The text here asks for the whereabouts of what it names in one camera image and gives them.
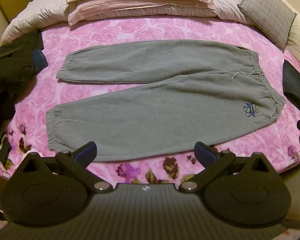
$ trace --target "striped fabric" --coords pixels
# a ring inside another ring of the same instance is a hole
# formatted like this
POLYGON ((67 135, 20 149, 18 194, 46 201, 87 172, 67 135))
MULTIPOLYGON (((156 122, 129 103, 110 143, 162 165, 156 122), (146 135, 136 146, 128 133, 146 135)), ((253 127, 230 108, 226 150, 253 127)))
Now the striped fabric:
POLYGON ((86 21, 95 21, 107 18, 117 17, 137 17, 137 16, 150 16, 150 15, 175 15, 175 16, 188 16, 188 17, 214 17, 216 13, 209 8, 194 8, 194 7, 181 7, 175 5, 162 5, 148 8, 136 8, 127 10, 117 10, 109 13, 102 13, 95 16, 85 18, 86 21))
POLYGON ((221 20, 231 20, 253 26, 254 23, 239 10, 238 4, 243 0, 213 0, 215 13, 221 20))
POLYGON ((118 10, 133 8, 145 8, 147 10, 150 7, 160 7, 163 5, 202 9, 215 8, 212 0, 211 3, 205 3, 198 0, 79 0, 70 2, 69 4, 68 23, 72 26, 88 17, 103 13, 111 13, 118 10))

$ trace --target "drawstring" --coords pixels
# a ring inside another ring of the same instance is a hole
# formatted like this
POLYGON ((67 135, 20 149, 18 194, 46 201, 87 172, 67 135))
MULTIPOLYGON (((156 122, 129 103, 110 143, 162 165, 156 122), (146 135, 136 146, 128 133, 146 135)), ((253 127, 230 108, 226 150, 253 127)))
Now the drawstring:
POLYGON ((231 80, 233 80, 233 79, 235 78, 235 76, 238 75, 238 74, 245 74, 245 75, 262 75, 262 76, 264 76, 264 74, 261 72, 261 70, 254 70, 252 73, 246 73, 246 72, 238 71, 238 72, 236 72, 236 73, 233 75, 233 77, 232 77, 231 80))

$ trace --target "white duvet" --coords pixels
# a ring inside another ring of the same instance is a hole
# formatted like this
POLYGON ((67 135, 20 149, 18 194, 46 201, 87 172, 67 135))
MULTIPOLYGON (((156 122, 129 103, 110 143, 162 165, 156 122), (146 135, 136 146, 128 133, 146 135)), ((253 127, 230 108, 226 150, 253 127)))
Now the white duvet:
POLYGON ((33 0, 14 18, 4 31, 1 45, 24 33, 68 21, 69 4, 66 0, 33 0))
MULTIPOLYGON (((253 25, 253 23, 238 9, 237 4, 241 3, 241 1, 242 0, 213 0, 216 9, 209 13, 201 13, 199 16, 218 16, 222 20, 233 20, 247 25, 253 25)), ((68 13, 69 4, 66 3, 66 0, 34 0, 11 21, 2 35, 1 45, 7 44, 24 33, 28 33, 38 28, 42 29, 58 22, 66 22, 68 21, 68 13)), ((108 13, 106 17, 118 17, 118 11, 108 13)), ((100 18, 99 15, 95 18, 89 17, 86 20, 98 18, 100 18)))

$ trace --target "pink floral blanket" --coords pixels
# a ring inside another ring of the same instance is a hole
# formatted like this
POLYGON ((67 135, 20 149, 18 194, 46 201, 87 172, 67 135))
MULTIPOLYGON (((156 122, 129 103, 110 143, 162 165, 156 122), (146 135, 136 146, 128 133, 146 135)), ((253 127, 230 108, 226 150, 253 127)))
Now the pink floral blanket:
MULTIPOLYGON (((222 21, 217 18, 147 17, 107 19, 79 22, 69 27, 60 23, 42 32, 44 54, 49 66, 42 70, 29 86, 23 100, 16 104, 16 114, 7 123, 7 135, 12 145, 8 161, 0 164, 0 175, 11 176, 29 152, 53 156, 47 147, 45 113, 66 102, 114 92, 133 85, 90 85, 61 82, 56 73, 69 52, 95 45, 131 41, 195 39, 230 43, 259 53, 259 62, 271 85, 282 93, 282 64, 290 61, 300 72, 298 63, 286 49, 277 49, 263 34, 252 27, 222 21)), ((300 162, 300 131, 296 128, 300 111, 286 102, 276 123, 249 135, 216 145, 230 149, 238 156, 263 152, 277 171, 300 162)), ((92 163, 88 170, 115 185, 126 183, 176 183, 203 170, 193 152, 159 156, 129 162, 92 163)))

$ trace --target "ribbed black surface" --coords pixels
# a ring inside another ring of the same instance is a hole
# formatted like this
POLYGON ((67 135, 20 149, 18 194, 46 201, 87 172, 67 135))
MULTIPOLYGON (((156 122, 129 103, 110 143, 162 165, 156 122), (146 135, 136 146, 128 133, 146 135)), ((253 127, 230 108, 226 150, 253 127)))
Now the ribbed black surface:
POLYGON ((271 240, 284 231, 280 224, 261 229, 228 225, 196 195, 180 193, 173 184, 119 184, 111 193, 93 196, 79 216, 64 224, 35 229, 10 223, 0 240, 271 240))

